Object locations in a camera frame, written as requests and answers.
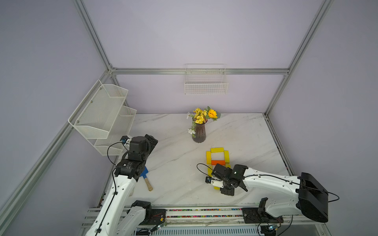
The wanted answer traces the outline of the yellow block top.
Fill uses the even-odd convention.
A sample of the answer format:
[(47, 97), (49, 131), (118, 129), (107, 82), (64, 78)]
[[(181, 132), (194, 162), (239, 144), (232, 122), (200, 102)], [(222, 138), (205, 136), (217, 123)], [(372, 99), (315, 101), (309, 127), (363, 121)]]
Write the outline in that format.
[(225, 161), (226, 164), (230, 163), (230, 156), (229, 156), (229, 151), (228, 150), (224, 151), (224, 161)]

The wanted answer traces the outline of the orange block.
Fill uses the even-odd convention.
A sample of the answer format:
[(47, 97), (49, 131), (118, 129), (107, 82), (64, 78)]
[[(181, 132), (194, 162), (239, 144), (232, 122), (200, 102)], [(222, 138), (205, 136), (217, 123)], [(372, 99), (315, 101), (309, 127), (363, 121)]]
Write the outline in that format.
[(225, 166), (226, 165), (226, 162), (224, 160), (212, 160), (211, 161), (211, 165), (213, 166), (216, 166), (216, 165), (222, 165), (222, 166)]

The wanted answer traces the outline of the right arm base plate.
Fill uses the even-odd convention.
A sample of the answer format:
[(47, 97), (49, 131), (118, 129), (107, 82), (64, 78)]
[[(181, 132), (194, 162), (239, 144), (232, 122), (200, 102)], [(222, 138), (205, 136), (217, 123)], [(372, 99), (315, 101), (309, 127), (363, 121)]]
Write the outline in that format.
[(245, 207), (242, 208), (242, 216), (246, 224), (254, 223), (283, 223), (283, 218), (273, 217), (269, 215), (265, 210), (261, 210), (257, 207)]

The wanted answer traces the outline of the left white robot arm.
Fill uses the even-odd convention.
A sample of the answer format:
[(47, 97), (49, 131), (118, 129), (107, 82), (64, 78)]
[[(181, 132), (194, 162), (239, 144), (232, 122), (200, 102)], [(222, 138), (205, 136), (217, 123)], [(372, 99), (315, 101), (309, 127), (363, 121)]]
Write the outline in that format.
[(123, 136), (118, 144), (126, 148), (122, 160), (112, 173), (113, 184), (110, 193), (87, 231), (88, 236), (132, 236), (136, 228), (151, 219), (151, 203), (136, 201), (125, 218), (120, 221), (128, 197), (133, 192), (145, 170), (145, 164), (158, 140), (153, 136)]

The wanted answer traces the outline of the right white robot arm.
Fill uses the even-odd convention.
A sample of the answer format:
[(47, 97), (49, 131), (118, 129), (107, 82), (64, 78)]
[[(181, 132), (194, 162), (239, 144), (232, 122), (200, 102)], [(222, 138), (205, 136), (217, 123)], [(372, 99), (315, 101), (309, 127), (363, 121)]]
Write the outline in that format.
[(262, 199), (265, 212), (272, 217), (302, 214), (316, 222), (328, 222), (329, 193), (309, 173), (281, 176), (245, 165), (236, 164), (234, 168), (229, 168), (217, 164), (205, 182), (218, 187), (227, 196), (234, 196), (238, 187), (244, 191), (260, 188), (277, 193), (277, 199)]

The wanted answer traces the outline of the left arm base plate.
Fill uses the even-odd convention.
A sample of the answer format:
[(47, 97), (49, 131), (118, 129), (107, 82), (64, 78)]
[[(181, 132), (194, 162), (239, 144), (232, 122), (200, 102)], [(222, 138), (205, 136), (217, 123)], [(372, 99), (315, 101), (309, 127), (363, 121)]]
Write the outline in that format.
[(145, 220), (140, 223), (140, 226), (144, 225), (157, 225), (161, 222), (161, 219), (166, 218), (166, 209), (153, 208), (148, 214), (146, 214)]

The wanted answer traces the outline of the yellow block bottom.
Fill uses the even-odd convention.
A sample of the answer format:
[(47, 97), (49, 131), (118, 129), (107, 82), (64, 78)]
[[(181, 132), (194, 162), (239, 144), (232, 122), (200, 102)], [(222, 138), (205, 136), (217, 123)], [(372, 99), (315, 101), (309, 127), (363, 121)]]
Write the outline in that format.
[(221, 148), (211, 148), (210, 152), (211, 153), (221, 153), (221, 152), (224, 152), (224, 148), (223, 147), (221, 147)]

